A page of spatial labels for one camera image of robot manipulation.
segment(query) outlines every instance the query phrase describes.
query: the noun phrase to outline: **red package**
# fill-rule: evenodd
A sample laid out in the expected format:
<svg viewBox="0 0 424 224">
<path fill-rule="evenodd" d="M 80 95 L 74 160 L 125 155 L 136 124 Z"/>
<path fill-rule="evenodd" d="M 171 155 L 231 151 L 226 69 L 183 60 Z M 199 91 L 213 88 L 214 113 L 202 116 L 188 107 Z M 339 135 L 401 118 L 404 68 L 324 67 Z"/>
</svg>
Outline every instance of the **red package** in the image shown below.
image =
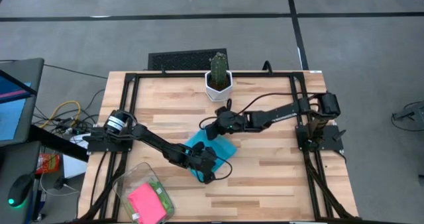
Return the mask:
<svg viewBox="0 0 424 224">
<path fill-rule="evenodd" d="M 59 170 L 59 155 L 40 154 L 38 155 L 37 170 L 35 174 L 47 174 Z"/>
</svg>

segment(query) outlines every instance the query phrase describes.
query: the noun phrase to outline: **yellow cable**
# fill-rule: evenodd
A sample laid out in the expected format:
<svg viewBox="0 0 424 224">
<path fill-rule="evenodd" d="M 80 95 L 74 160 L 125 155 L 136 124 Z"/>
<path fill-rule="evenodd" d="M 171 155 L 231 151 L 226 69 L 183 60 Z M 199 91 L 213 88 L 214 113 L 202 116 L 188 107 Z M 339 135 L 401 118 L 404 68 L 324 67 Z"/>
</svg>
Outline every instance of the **yellow cable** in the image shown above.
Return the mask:
<svg viewBox="0 0 424 224">
<path fill-rule="evenodd" d="M 62 104 L 60 104 L 59 106 L 57 106 L 57 107 L 55 108 L 55 110 L 53 111 L 53 114 L 50 116 L 50 118 L 48 118 L 48 120 L 47 120 L 46 122 L 44 122 L 44 124 L 40 125 L 39 127 L 40 127 L 40 128 L 44 128 L 45 126 L 47 126 L 47 124 L 48 124 L 49 122 L 51 122 L 51 120 L 53 119 L 53 117 L 56 115 L 56 113 L 58 112 L 58 110 L 59 110 L 62 106 L 67 105 L 67 104 L 69 104 L 69 103 L 75 103 L 75 104 L 78 106 L 78 113 L 77 113 L 77 115 L 76 115 L 76 117 L 75 117 L 74 121 L 72 121 L 72 123 L 71 123 L 71 127 L 72 127 L 73 125 L 75 125 L 76 120 L 78 120 L 78 118 L 80 117 L 80 114 L 81 114 L 81 105 L 78 103 L 78 101 L 66 101 L 66 102 L 63 102 Z"/>
</svg>

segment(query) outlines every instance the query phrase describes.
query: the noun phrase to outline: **computer mouse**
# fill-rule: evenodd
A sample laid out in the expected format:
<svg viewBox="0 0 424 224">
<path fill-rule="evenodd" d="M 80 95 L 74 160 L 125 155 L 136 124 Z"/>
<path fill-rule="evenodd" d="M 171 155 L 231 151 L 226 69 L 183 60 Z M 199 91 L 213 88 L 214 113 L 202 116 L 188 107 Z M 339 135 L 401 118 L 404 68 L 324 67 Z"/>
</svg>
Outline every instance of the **computer mouse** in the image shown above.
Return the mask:
<svg viewBox="0 0 424 224">
<path fill-rule="evenodd" d="M 9 196 L 7 198 L 7 202 L 10 206 L 17 207 L 24 202 L 32 187 L 33 180 L 33 174 L 24 174 L 16 179 L 9 190 Z"/>
</svg>

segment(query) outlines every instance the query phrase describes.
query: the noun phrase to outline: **pink sticky note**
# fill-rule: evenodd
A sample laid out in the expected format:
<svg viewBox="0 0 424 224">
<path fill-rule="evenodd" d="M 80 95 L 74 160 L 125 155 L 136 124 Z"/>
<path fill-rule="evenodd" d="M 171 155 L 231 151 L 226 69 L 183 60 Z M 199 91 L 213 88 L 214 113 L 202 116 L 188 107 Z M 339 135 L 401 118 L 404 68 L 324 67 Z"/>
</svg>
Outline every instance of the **pink sticky note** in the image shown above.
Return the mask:
<svg viewBox="0 0 424 224">
<path fill-rule="evenodd" d="M 128 200 L 139 215 L 140 224 L 157 224 L 166 216 L 162 202 L 149 183 L 144 183 L 129 194 Z"/>
</svg>

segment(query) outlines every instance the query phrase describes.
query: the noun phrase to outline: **white pot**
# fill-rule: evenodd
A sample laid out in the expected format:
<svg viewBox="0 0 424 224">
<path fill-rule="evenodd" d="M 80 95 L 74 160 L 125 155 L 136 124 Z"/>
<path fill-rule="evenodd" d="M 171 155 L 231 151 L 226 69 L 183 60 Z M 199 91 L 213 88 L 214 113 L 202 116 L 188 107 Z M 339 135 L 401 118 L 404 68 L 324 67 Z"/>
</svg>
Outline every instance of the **white pot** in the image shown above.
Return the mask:
<svg viewBox="0 0 424 224">
<path fill-rule="evenodd" d="M 217 91 L 216 89 L 213 89 L 212 87 L 209 87 L 207 85 L 207 77 L 209 76 L 210 73 L 211 72 L 209 71 L 205 74 L 206 95 L 213 102 L 228 100 L 228 98 L 230 97 L 230 92 L 233 89 L 233 74 L 230 71 L 227 71 L 227 75 L 230 77 L 230 86 L 225 88 L 222 91 Z"/>
</svg>

